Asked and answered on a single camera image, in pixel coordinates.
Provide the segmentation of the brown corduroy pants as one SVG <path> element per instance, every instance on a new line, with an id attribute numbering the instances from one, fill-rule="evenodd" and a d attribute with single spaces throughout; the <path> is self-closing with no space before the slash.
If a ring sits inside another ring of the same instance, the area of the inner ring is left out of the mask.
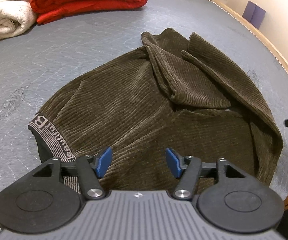
<path id="1" fill-rule="evenodd" d="M 40 153 L 65 162 L 106 147 L 109 190 L 171 190 L 165 150 L 226 158 L 270 185 L 283 148 L 259 89 L 196 33 L 145 32 L 142 46 L 58 90 L 29 123 Z"/>

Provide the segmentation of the purple folded mat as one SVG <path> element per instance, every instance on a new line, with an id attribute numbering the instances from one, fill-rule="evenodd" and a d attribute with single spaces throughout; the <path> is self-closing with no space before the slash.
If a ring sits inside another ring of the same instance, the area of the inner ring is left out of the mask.
<path id="1" fill-rule="evenodd" d="M 266 11 L 252 1 L 248 1 L 242 17 L 252 24 L 256 29 L 259 29 Z"/>

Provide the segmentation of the wooden bed frame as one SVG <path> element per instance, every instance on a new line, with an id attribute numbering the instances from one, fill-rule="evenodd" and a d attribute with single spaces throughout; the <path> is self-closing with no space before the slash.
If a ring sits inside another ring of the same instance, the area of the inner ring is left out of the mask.
<path id="1" fill-rule="evenodd" d="M 226 4 L 220 0 L 212 0 L 220 9 L 231 15 L 236 21 L 242 24 L 249 32 L 251 32 L 260 42 L 271 52 L 271 54 L 276 58 L 281 67 L 288 74 L 288 61 L 280 53 L 280 51 L 271 43 L 271 41 L 266 38 L 258 29 L 256 29 L 252 24 L 247 22 L 239 13 L 228 7 Z M 285 207 L 288 209 L 288 196 L 285 199 Z"/>

